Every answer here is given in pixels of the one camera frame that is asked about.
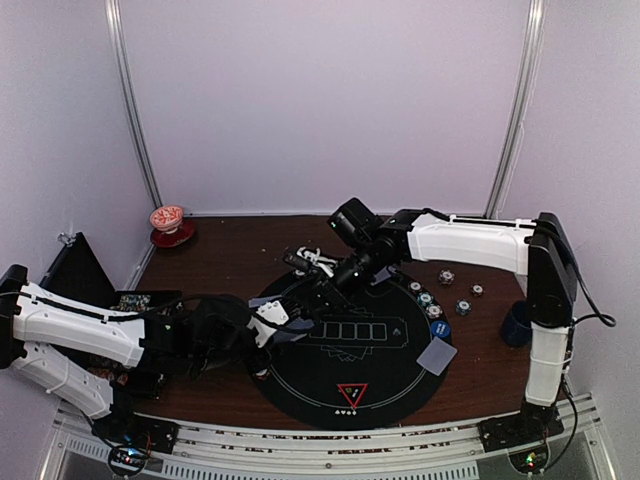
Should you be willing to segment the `playing card seat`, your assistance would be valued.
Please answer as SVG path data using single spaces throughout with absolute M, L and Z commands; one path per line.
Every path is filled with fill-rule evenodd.
M 250 308 L 256 308 L 267 302 L 268 302 L 268 299 L 265 299 L 265 298 L 252 298 L 248 301 L 248 306 Z

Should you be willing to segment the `blue white chip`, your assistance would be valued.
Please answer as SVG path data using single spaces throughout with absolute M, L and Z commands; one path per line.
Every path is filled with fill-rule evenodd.
M 443 309 L 439 304 L 430 304 L 425 308 L 425 313 L 430 320 L 437 320 L 442 317 Z

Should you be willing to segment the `blue round blind button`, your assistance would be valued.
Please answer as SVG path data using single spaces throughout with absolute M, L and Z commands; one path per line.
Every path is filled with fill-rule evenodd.
M 444 339 L 450 336 L 451 328 L 447 322 L 436 320 L 431 323 L 430 331 L 434 337 Z

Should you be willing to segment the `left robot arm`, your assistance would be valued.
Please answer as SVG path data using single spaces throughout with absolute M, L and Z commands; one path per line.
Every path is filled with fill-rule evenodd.
M 212 367 L 260 352 L 273 334 L 263 315 L 229 296 L 200 297 L 193 310 L 171 305 L 147 311 L 116 311 L 54 294 L 29 281 L 14 264 L 1 276 L 1 366 L 19 371 L 79 408 L 123 444 L 144 433 L 128 410 L 127 379 L 197 376 Z M 118 367 L 109 375 L 74 354 Z

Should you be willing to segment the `green chip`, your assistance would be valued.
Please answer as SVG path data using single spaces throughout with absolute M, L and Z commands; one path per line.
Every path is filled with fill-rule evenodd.
M 423 291 L 421 293 L 418 294 L 417 296 L 417 301 L 419 302 L 420 305 L 422 305 L 423 307 L 428 307 L 429 305 L 433 304 L 434 301 L 434 297 L 433 295 L 428 292 L 428 291 Z

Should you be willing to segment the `blue playing card deck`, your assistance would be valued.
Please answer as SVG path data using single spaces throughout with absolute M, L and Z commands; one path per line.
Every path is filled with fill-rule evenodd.
M 313 320 L 298 318 L 288 325 L 290 331 L 279 333 L 279 340 L 283 342 L 296 341 L 304 337 L 314 327 Z

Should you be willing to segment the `red triangle marker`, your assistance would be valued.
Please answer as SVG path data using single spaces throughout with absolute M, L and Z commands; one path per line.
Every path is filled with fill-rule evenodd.
M 352 409 L 357 409 L 368 389 L 368 383 L 341 383 L 337 384 L 339 392 L 346 399 Z

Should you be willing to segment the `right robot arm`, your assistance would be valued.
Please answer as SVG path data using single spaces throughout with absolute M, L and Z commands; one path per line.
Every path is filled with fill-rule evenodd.
M 472 265 L 525 278 L 530 364 L 520 410 L 509 416 L 508 425 L 526 442 L 550 433 L 578 324 L 574 304 L 577 295 L 588 292 L 555 214 L 487 220 L 406 208 L 383 218 L 352 198 L 327 223 L 351 247 L 351 254 L 333 260 L 300 247 L 292 255 L 298 270 L 313 276 L 317 305 L 344 307 L 383 269 L 405 262 Z

